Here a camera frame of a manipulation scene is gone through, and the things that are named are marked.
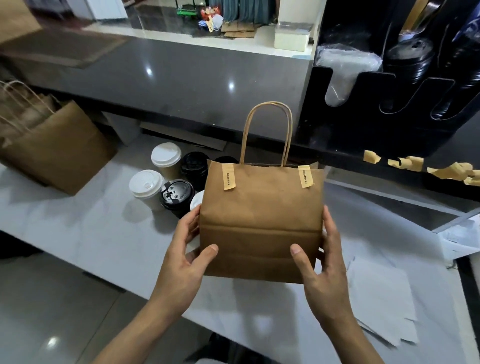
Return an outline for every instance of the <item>white lidded cup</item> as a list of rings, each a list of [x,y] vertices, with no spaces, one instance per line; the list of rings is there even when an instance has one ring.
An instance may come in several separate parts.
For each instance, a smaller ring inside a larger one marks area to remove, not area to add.
[[[181,150],[174,143],[163,143],[152,150],[152,163],[155,164],[165,181],[181,178]]]
[[[163,181],[162,175],[156,170],[143,170],[130,179],[128,187],[135,198],[141,200],[153,211],[158,211],[163,209],[158,194]]]
[[[204,199],[204,192],[205,190],[200,191],[193,197],[192,201],[190,202],[190,211],[202,203],[202,200]]]

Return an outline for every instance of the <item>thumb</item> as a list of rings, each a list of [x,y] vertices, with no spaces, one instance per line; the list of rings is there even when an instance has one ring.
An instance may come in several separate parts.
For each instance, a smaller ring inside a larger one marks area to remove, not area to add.
[[[301,275],[303,276],[303,281],[306,278],[311,278],[315,276],[315,271],[310,264],[310,260],[308,260],[307,255],[303,251],[303,249],[298,244],[292,244],[290,246],[290,252],[292,254],[293,260],[297,265]]]
[[[202,250],[200,255],[192,262],[192,267],[202,275],[207,269],[210,262],[216,257],[218,253],[218,245],[212,244]]]

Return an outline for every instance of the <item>white plastic bag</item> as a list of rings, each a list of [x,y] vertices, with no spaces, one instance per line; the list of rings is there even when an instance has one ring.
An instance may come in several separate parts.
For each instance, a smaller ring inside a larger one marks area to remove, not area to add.
[[[344,46],[329,44],[317,47],[315,66],[333,69],[332,79],[325,94],[329,106],[338,106],[350,95],[360,72],[378,71],[382,59],[375,53]]]

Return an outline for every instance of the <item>hand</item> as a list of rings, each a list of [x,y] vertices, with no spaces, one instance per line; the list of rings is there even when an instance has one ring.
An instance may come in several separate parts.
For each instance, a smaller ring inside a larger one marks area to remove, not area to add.
[[[293,244],[290,252],[302,274],[308,305],[329,335],[332,330],[352,323],[355,325],[356,320],[348,297],[347,270],[342,256],[340,233],[327,206],[324,207],[324,226],[327,235],[324,236],[324,254],[320,258],[321,274],[315,273],[299,245]]]
[[[179,319],[195,298],[205,269],[216,257],[218,246],[212,244],[185,255],[186,245],[198,235],[200,206],[180,219],[167,249],[148,305],[169,323]]]

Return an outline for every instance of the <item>sticker label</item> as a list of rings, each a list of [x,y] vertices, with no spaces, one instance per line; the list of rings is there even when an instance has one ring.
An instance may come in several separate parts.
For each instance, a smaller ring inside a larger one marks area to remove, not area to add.
[[[313,185],[313,177],[310,166],[299,166],[299,175],[302,188]]]
[[[235,187],[235,172],[232,163],[222,163],[223,189],[231,190]]]

